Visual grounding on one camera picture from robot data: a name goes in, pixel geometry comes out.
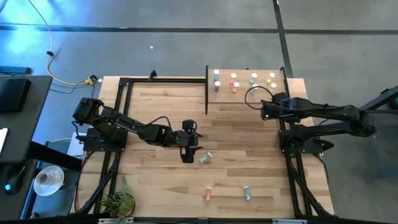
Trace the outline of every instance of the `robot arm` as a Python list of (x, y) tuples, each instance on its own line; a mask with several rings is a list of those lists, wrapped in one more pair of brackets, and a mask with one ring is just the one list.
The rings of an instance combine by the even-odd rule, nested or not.
[[(161, 147), (179, 147), (181, 159), (185, 163), (193, 162), (195, 151), (201, 147), (198, 146), (198, 137), (194, 120), (185, 120), (182, 122), (183, 130), (173, 131), (169, 119), (161, 116), (148, 124), (143, 124), (135, 119), (125, 116), (113, 108), (104, 106), (101, 100), (82, 98), (77, 106), (73, 118), (79, 125), (90, 124), (101, 133), (101, 138), (110, 143), (122, 141), (122, 130), (137, 134), (139, 138), (148, 144)], [(165, 118), (169, 126), (153, 124), (160, 118)], [(90, 140), (93, 136), (80, 136), (81, 141)]]
[(306, 151), (308, 153), (319, 153), (333, 147), (333, 143), (320, 140), (320, 136), (347, 133), (353, 136), (368, 137), (376, 132), (372, 117), (366, 111), (351, 105), (315, 104), (303, 98), (288, 98), (285, 93), (275, 94), (271, 102), (261, 101), (261, 103), (261, 118), (263, 120), (281, 119), (287, 123), (299, 123), (301, 119), (313, 116), (342, 121), (310, 127), (296, 124), (289, 130), (280, 130), (279, 141), (282, 152), (305, 152), (304, 148), (306, 148), (309, 149)]

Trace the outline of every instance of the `wooden table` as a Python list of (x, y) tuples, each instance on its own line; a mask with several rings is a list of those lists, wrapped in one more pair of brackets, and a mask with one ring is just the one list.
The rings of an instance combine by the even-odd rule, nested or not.
[[(104, 77), (99, 99), (114, 106), (120, 77)], [(292, 96), (307, 97), (304, 80), (289, 79)], [(129, 133), (119, 174), (125, 174), (136, 199), (134, 217), (292, 218), (292, 200), (285, 158), (280, 153), (277, 120), (263, 121), (259, 111), (244, 103), (210, 103), (204, 112), (204, 84), (135, 83), (129, 116), (146, 123), (168, 116), (174, 130), (185, 119), (198, 123), (200, 146), (195, 163), (181, 162), (176, 148), (151, 146)], [(122, 97), (120, 111), (123, 110)], [(312, 119), (302, 122), (312, 125)], [(211, 152), (210, 164), (198, 159)], [(96, 152), (83, 169), (78, 188), (79, 207), (92, 194), (100, 178), (104, 153)], [(333, 213), (322, 163), (304, 154), (303, 164), (310, 190)], [(252, 200), (244, 199), (249, 186)], [(204, 198), (213, 187), (212, 199)], [(118, 175), (116, 189), (121, 188)], [(304, 211), (302, 193), (297, 192)]]

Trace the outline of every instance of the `gray floor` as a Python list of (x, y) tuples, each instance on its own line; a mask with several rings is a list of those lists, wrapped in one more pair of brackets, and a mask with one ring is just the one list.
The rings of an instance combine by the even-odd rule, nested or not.
[[(271, 0), (33, 2), (51, 25), (276, 28)], [(279, 4), (286, 29), (398, 29), (394, 0), (279, 0)], [(9, 0), (0, 22), (42, 24), (22, 0)], [(34, 75), (46, 75), (47, 32), (0, 31), (0, 37), (0, 65), (28, 66)], [(398, 84), (398, 35), (286, 38), (294, 77), (305, 79), (314, 102), (361, 106)], [(57, 56), (51, 71), (70, 82), (92, 74), (148, 75), (153, 69), (159, 75), (203, 75), (206, 64), (251, 69), (283, 65), (278, 34), (54, 32), (54, 41)], [(90, 94), (90, 88), (72, 95), (50, 92), (34, 140), (70, 137), (75, 106)], [(368, 139), (345, 135), (326, 139), (336, 145), (325, 153), (336, 214), (397, 223), (398, 180), (363, 180), (364, 174), (377, 171)]]

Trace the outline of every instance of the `black desk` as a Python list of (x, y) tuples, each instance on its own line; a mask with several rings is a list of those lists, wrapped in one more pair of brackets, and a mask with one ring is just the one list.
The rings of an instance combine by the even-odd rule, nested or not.
[(21, 162), (25, 159), (52, 82), (50, 76), (1, 76), (0, 87), (11, 78), (27, 78), (32, 84), (20, 113), (0, 114), (0, 128), (8, 128), (0, 163)]
[[(50, 90), (52, 77), (0, 77), (0, 86), (5, 80), (12, 78), (27, 78), (32, 83), (21, 112), (0, 113), (0, 128), (9, 129), (0, 153), (0, 221), (20, 219), (32, 180), (36, 174), (38, 160), (72, 170), (80, 170), (81, 167), (81, 160), (32, 142), (37, 122)], [(20, 162), (26, 166), (22, 187), (17, 194), (6, 195), (2, 188), (4, 176), (12, 164)]]

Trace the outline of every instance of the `cable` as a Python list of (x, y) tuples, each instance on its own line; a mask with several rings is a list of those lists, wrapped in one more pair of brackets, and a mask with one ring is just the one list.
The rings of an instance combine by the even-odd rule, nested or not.
[(73, 206), (75, 207), (75, 212), (77, 212), (77, 205), (76, 205), (76, 201), (77, 201), (77, 192), (79, 189), (79, 181), (80, 181), (80, 176), (81, 176), (81, 172), (83, 171), (83, 167), (85, 166), (85, 162), (88, 160), (88, 158), (90, 158), (90, 156), (94, 153), (94, 151), (91, 151), (87, 154), (86, 158), (84, 158), (83, 162), (81, 163), (81, 168), (80, 168), (80, 173), (79, 176), (77, 178), (77, 182), (76, 182), (76, 186), (75, 186), (75, 201)]
[(0, 12), (4, 8), (4, 6), (6, 6), (7, 2), (8, 2), (8, 0), (5, 0), (4, 2), (2, 2), (1, 6), (0, 6)]
[(76, 122), (72, 121), (72, 125), (76, 128), (76, 136), (80, 137), (79, 129), (77, 128)]
[(53, 90), (53, 89), (50, 89), (50, 91), (54, 91), (54, 92), (56, 92), (56, 93), (63, 93), (63, 94), (72, 94), (73, 91), (76, 90), (76, 88), (77, 88), (78, 85), (79, 85), (79, 83), (77, 83), (77, 84), (75, 85), (75, 87), (72, 88), (72, 91), (70, 91), (70, 92), (58, 91), (58, 90)]
[[(57, 84), (54, 84), (54, 83), (51, 83), (51, 85), (55, 85), (55, 86), (58, 86), (58, 87), (62, 87), (62, 88), (69, 88), (69, 89), (74, 89), (75, 87), (69, 87), (69, 86), (61, 86), (61, 85), (57, 85)], [(88, 87), (89, 85), (85, 85), (85, 86), (78, 86), (78, 87), (76, 87), (76, 89), (78, 89), (78, 88), (86, 88), (86, 87)]]
[(321, 123), (318, 124), (318, 126), (319, 126), (319, 125), (322, 125), (323, 123), (325, 123), (325, 122), (328, 121), (328, 120), (329, 120), (329, 118), (328, 118), (328, 119), (324, 119), (323, 121), (321, 121)]
[(47, 55), (48, 55), (48, 56), (47, 56), (47, 62), (46, 62), (46, 64), (45, 64), (45, 68), (47, 69), (47, 73), (48, 73), (53, 79), (55, 79), (56, 81), (62, 82), (62, 83), (64, 83), (64, 84), (66, 84), (66, 85), (84, 85), (85, 83), (87, 83), (88, 80), (85, 80), (85, 81), (80, 82), (80, 83), (70, 83), (70, 82), (66, 82), (66, 81), (63, 81), (63, 80), (61, 80), (61, 79), (55, 77), (55, 76), (50, 72), (50, 64), (49, 64), (49, 62), (50, 62), (50, 57), (54, 55), (54, 53), (52, 52), (53, 44), (54, 44), (53, 35), (52, 35), (52, 32), (51, 32), (50, 26), (47, 24), (47, 21), (44, 19), (44, 17), (42, 16), (42, 14), (39, 12), (39, 10), (36, 8), (36, 6), (35, 6), (30, 0), (28, 0), (28, 1), (29, 1), (29, 3), (33, 6), (33, 8), (36, 10), (36, 12), (39, 14), (39, 16), (42, 18), (42, 20), (44, 21), (45, 25), (47, 26), (47, 29), (49, 30), (50, 36), (51, 36), (51, 47), (50, 47), (50, 50), (47, 51)]
[(321, 163), (323, 164), (323, 167), (325, 168), (325, 174), (326, 174), (326, 181), (327, 181), (327, 183), (328, 183), (328, 185), (329, 185), (329, 174), (328, 174), (328, 168), (326, 167), (326, 164), (325, 164), (325, 162), (323, 161), (323, 159), (318, 155), (318, 154), (316, 154), (316, 153), (313, 153), (313, 155), (315, 156), (315, 157), (317, 157), (318, 159), (319, 159), (319, 161), (321, 161)]
[(93, 85), (93, 90), (91, 91), (91, 99), (94, 98), (94, 89), (95, 89), (95, 84)]
[(250, 92), (250, 90), (252, 90), (252, 89), (254, 89), (254, 88), (262, 88), (263, 90), (267, 90), (267, 92), (271, 95), (271, 98), (273, 98), (274, 95), (271, 93), (271, 91), (269, 91), (266, 87), (263, 87), (263, 86), (254, 86), (254, 87), (251, 87), (250, 89), (248, 89), (248, 90), (246, 91), (246, 93), (244, 94), (244, 102), (245, 102), (245, 104), (248, 105), (250, 108), (252, 108), (252, 109), (254, 109), (254, 110), (261, 110), (262, 107), (260, 107), (260, 108), (255, 108), (255, 107), (253, 107), (253, 106), (250, 106), (249, 103), (248, 103), (248, 101), (247, 101), (247, 99), (246, 99), (246, 97), (247, 97), (248, 93)]

